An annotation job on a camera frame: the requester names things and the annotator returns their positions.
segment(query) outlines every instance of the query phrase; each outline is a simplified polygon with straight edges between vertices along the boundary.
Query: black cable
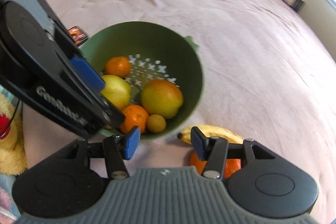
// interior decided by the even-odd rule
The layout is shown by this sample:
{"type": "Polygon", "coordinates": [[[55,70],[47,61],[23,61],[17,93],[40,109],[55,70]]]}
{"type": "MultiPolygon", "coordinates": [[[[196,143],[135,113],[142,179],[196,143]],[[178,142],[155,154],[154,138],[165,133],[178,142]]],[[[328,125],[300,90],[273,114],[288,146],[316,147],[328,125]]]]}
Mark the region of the black cable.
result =
{"type": "Polygon", "coordinates": [[[10,119],[8,125],[5,127],[5,129],[0,133],[0,138],[6,133],[7,129],[11,126],[11,123],[13,122],[15,114],[17,112],[17,109],[19,108],[20,102],[21,102],[20,100],[17,101],[13,116],[11,117],[11,119],[10,119]]]}

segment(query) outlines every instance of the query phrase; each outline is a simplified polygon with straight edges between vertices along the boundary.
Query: green basket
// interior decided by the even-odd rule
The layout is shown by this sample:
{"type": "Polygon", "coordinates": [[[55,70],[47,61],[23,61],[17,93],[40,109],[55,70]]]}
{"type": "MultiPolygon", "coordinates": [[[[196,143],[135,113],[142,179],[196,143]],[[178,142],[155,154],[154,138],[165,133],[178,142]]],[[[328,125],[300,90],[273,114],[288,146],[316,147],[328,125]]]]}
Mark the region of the green basket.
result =
{"type": "Polygon", "coordinates": [[[165,79],[180,87],[184,103],[178,114],[167,120],[159,134],[144,133],[141,140],[153,139],[177,129],[195,110],[203,90],[203,71],[196,54],[198,46],[191,37],[182,37],[161,25],[148,22],[125,22],[107,27],[93,35],[81,47],[87,61],[101,72],[108,60],[126,56],[132,64],[125,78],[132,87],[132,104],[139,104],[146,81],[165,79]]]}

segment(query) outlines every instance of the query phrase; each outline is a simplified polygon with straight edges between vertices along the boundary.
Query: basket handle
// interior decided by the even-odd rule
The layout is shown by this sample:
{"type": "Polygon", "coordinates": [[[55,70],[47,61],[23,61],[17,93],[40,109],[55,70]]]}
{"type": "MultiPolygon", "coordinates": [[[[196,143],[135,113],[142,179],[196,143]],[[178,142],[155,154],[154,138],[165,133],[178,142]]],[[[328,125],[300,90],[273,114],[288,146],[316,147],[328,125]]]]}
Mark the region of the basket handle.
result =
{"type": "Polygon", "coordinates": [[[194,43],[191,36],[184,37],[184,39],[189,43],[189,45],[193,48],[195,52],[198,52],[199,46],[194,43]]]}

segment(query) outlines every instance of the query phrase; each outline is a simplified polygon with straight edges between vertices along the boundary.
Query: yellow plush toy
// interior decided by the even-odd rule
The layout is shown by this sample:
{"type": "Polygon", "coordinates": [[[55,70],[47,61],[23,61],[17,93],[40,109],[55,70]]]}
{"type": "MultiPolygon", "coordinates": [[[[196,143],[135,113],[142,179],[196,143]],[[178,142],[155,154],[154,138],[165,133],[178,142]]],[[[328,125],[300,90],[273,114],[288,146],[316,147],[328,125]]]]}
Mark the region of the yellow plush toy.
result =
{"type": "Polygon", "coordinates": [[[0,93],[0,173],[19,175],[27,169],[22,119],[19,111],[0,93]]]}

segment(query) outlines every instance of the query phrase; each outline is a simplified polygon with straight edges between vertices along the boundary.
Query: mattress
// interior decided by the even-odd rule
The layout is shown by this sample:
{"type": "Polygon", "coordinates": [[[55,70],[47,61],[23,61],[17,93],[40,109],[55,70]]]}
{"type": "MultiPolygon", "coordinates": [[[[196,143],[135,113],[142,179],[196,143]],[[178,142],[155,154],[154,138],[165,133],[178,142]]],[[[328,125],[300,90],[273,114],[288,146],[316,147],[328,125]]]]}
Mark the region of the mattress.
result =
{"type": "MultiPolygon", "coordinates": [[[[123,21],[154,22],[199,45],[205,92],[185,125],[212,124],[253,138],[309,173],[319,186],[312,216],[336,217],[336,65],[305,22],[281,0],[47,0],[67,28],[89,36],[123,21]]],[[[76,136],[24,109],[33,166],[76,136]]],[[[137,166],[187,164],[176,134],[141,143],[137,166]]],[[[106,176],[104,161],[92,168],[106,176]]]]}

